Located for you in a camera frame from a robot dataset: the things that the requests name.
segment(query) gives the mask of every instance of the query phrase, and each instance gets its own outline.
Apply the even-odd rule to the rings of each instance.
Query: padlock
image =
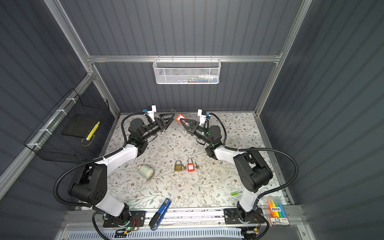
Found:
[[[175,162],[175,172],[182,172],[183,171],[183,164],[180,160],[176,160]]]
[[[195,171],[195,165],[193,164],[192,158],[188,158],[187,164],[188,164],[187,165],[188,172],[194,172]]]

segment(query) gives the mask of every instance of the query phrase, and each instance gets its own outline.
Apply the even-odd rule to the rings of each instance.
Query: red tag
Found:
[[[188,172],[194,172],[195,171],[195,165],[193,163],[188,163]]]
[[[178,121],[179,123],[181,123],[181,122],[180,122],[180,119],[182,119],[182,118],[185,119],[185,117],[184,117],[183,115],[179,114],[179,115],[177,116],[177,118],[176,118],[176,121]]]

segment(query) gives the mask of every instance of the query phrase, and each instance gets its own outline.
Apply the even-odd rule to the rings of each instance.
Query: black cable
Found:
[[[221,122],[221,120],[219,119],[218,116],[216,116],[216,114],[214,113],[210,113],[210,115],[213,115],[217,120],[218,122],[221,124],[223,130],[224,130],[224,140],[223,140],[223,146],[225,146],[225,141],[227,140],[227,131],[225,130],[225,127],[224,127],[224,124]]]
[[[205,130],[208,130],[208,128],[209,128],[209,118],[207,118],[206,122],[204,123],[204,128],[205,128]]]
[[[103,157],[95,158],[95,159],[92,159],[92,160],[90,160],[90,161],[80,163],[80,164],[78,164],[78,165],[76,165],[76,166],[70,168],[70,169],[67,170],[66,172],[64,172],[64,173],[57,179],[57,181],[55,182],[55,184],[54,184],[54,186],[53,186],[53,196],[54,196],[54,198],[55,198],[59,203],[64,204],[64,205],[69,205],[69,206],[79,206],[79,207],[92,207],[92,205],[89,204],[89,203],[69,202],[69,201],[67,201],[67,200],[62,199],[62,198],[60,197],[60,195],[59,195],[59,192],[58,192],[58,190],[59,190],[59,185],[60,185],[62,179],[63,179],[65,176],[67,176],[70,172],[72,172],[73,170],[75,170],[75,169],[77,169],[77,168],[79,168],[79,167],[81,167],[81,166],[84,166],[84,165],[87,165],[87,164],[91,164],[91,163],[94,163],[94,162],[98,162],[98,161],[100,161],[100,160],[103,160],[103,158],[108,158],[108,157],[110,157],[110,156],[112,156],[112,155],[114,155],[114,154],[120,152],[121,150],[123,150],[122,147],[119,148],[119,149],[117,149],[117,150],[115,150],[115,151],[113,151],[113,152],[111,152],[111,153],[109,153],[109,154],[107,154],[107,155],[105,155],[105,156],[103,156]],[[95,209],[96,211],[101,212],[101,210],[99,210],[99,209],[96,208],[96,207],[93,207],[93,209]]]
[[[157,133],[156,133],[156,136],[154,138],[152,138],[151,141],[149,141],[148,143],[152,142],[153,140],[155,140],[155,138],[157,138]]]
[[[123,118],[123,120],[121,121],[121,131],[122,131],[122,136],[124,137],[124,144],[122,147],[125,147],[127,145],[127,135],[125,134],[125,131],[124,131],[124,121],[127,118],[135,116],[135,115],[143,115],[143,113],[132,113],[132,114],[126,116],[125,118]]]
[[[147,117],[147,120],[148,120],[149,123],[152,123],[152,119],[148,116],[148,114],[144,114],[144,116]]]
[[[266,223],[266,227],[265,227],[264,231],[262,233],[259,233],[257,238],[255,238],[254,240],[258,240],[258,239],[262,238],[266,234],[268,229],[269,229],[269,222],[268,222],[268,220],[265,219],[265,217],[263,215],[260,215],[260,216],[264,219],[264,221]]]
[[[97,224],[96,224],[96,221],[95,221],[95,216],[96,216],[96,214],[101,214],[101,213],[99,213],[99,212],[94,212],[94,213],[93,213],[93,215],[92,215],[92,223],[93,223],[93,226],[95,227],[96,232],[101,236],[101,238],[103,238],[104,240],[109,240],[106,236],[104,236],[104,235],[101,233],[100,229],[97,227]]]
[[[292,176],[292,178],[291,178],[289,181],[287,181],[286,183],[284,183],[283,185],[281,185],[281,186],[279,186],[279,187],[276,187],[276,188],[273,188],[273,189],[271,189],[271,190],[268,190],[268,191],[265,191],[265,192],[260,193],[260,194],[257,196],[257,198],[256,198],[256,204],[255,204],[255,205],[258,204],[258,202],[259,202],[259,200],[260,200],[260,198],[261,198],[262,196],[265,196],[265,195],[270,194],[270,193],[272,193],[272,192],[276,192],[276,191],[279,191],[279,190],[281,190],[281,189],[283,189],[283,188],[286,188],[287,186],[289,186],[289,185],[296,179],[296,177],[297,177],[297,175],[298,175],[298,173],[299,173],[299,167],[298,167],[298,165],[297,165],[297,162],[293,159],[293,157],[291,157],[290,155],[288,155],[288,154],[286,154],[286,153],[284,153],[284,152],[282,152],[282,151],[279,151],[279,150],[276,150],[276,149],[273,149],[273,148],[266,148],[266,147],[257,147],[257,148],[239,148],[239,149],[238,149],[238,148],[233,148],[233,147],[228,147],[228,146],[226,146],[226,145],[225,145],[225,141],[226,141],[226,139],[227,139],[227,131],[225,130],[224,125],[223,125],[223,123],[220,121],[220,119],[219,119],[214,113],[210,113],[210,114],[212,114],[213,116],[215,116],[215,118],[219,121],[219,123],[221,124],[221,126],[222,126],[223,129],[224,129],[224,141],[223,141],[223,146],[224,146],[226,149],[233,150],[233,151],[242,151],[242,152],[246,152],[246,151],[269,151],[269,152],[275,152],[275,153],[281,154],[281,155],[285,156],[286,158],[288,158],[288,159],[292,162],[292,164],[293,164],[293,166],[294,166],[294,168],[295,168],[294,171],[293,171],[293,176]],[[264,221],[266,222],[266,228],[264,229],[264,231],[263,231],[262,233],[259,234],[259,236],[258,236],[257,238],[255,238],[255,240],[260,239],[261,237],[263,237],[263,236],[266,234],[266,232],[268,231],[268,229],[269,229],[269,222],[268,222],[268,220],[265,219],[265,217],[264,217],[263,215],[260,215],[260,216],[261,216],[261,217],[264,219]]]
[[[201,143],[201,142],[199,142],[198,140],[197,140],[198,138],[196,138],[196,142],[198,143],[198,144],[200,144],[200,145],[205,145],[205,142],[204,143]]]
[[[287,157],[292,163],[293,163],[293,166],[295,167],[295,170],[293,172],[293,176],[292,178],[287,181],[286,183],[284,183],[283,185],[279,186],[279,187],[276,187],[276,188],[273,188],[271,190],[268,190],[268,191],[265,191],[265,192],[262,192],[260,193],[258,196],[257,196],[257,202],[256,202],[256,205],[257,203],[259,202],[260,198],[264,195],[267,195],[267,194],[270,194],[272,192],[276,192],[276,191],[279,191],[283,188],[286,188],[287,186],[289,186],[297,177],[298,173],[299,173],[299,167],[296,163],[296,161],[293,159],[293,157],[291,157],[290,155],[282,152],[282,151],[279,151],[279,150],[276,150],[276,149],[273,149],[273,148],[266,148],[266,147],[257,147],[257,148],[240,148],[240,149],[237,149],[237,148],[233,148],[233,147],[228,147],[228,146],[224,146],[226,149],[229,149],[229,150],[233,150],[233,151],[242,151],[242,152],[246,152],[246,151],[269,151],[269,152],[275,152],[275,153],[278,153],[278,154],[281,154],[285,157]]]

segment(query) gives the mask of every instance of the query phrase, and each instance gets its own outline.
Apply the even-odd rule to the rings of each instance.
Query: red padlock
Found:
[[[192,158],[188,158],[187,164],[188,172],[194,172],[195,164],[193,163]]]

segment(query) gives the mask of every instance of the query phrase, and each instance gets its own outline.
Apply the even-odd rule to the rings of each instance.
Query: brass padlock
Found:
[[[182,172],[183,171],[183,164],[180,160],[176,160],[175,162],[175,172]]]

